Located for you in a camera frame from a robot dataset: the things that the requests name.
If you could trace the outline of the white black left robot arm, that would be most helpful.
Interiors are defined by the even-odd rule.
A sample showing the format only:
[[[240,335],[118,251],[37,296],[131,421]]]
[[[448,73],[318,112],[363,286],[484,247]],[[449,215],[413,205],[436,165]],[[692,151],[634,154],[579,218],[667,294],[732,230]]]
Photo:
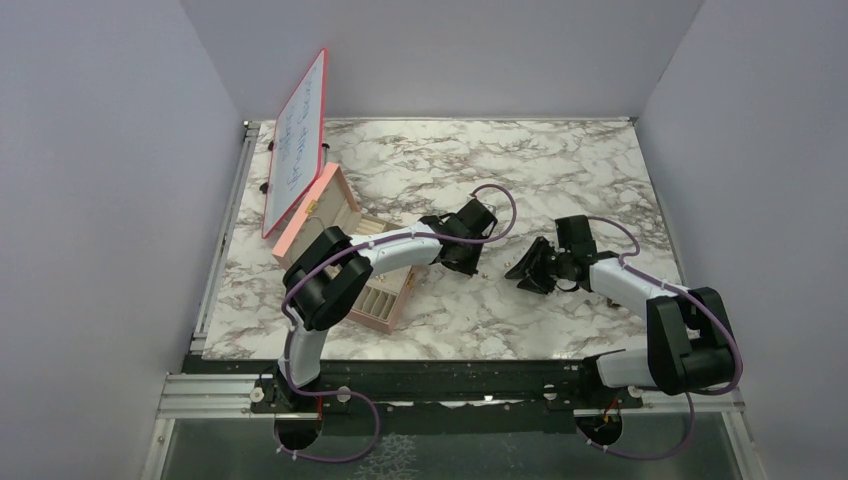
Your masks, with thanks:
[[[323,230],[283,278],[281,305],[288,335],[278,360],[276,396],[298,411],[313,401],[321,354],[330,328],[353,309],[372,278],[413,266],[441,264],[473,276],[482,246],[492,242],[498,220],[473,198],[457,213],[428,215],[407,227],[372,235]]]

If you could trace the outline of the pink jewelry box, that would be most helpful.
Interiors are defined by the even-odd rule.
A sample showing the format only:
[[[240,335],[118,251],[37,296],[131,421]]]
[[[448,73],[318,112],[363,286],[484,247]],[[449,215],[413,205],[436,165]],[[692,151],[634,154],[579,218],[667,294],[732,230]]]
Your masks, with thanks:
[[[296,208],[272,254],[288,268],[325,228],[338,226],[347,235],[374,235],[398,225],[361,211],[341,166],[328,163]],[[368,280],[347,315],[351,321],[391,333],[414,284],[415,267],[403,267]]]

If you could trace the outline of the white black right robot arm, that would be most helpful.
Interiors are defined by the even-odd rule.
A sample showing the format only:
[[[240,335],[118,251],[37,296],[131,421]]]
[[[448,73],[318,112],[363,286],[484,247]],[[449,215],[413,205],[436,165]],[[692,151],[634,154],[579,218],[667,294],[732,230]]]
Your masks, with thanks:
[[[742,373],[741,355],[720,294],[661,281],[628,263],[629,253],[598,249],[591,217],[556,220],[558,244],[538,237],[507,273],[521,290],[552,293],[559,281],[602,295],[646,323],[646,345],[590,357],[577,380],[579,398],[600,407],[617,388],[639,387],[667,395],[718,395]]]

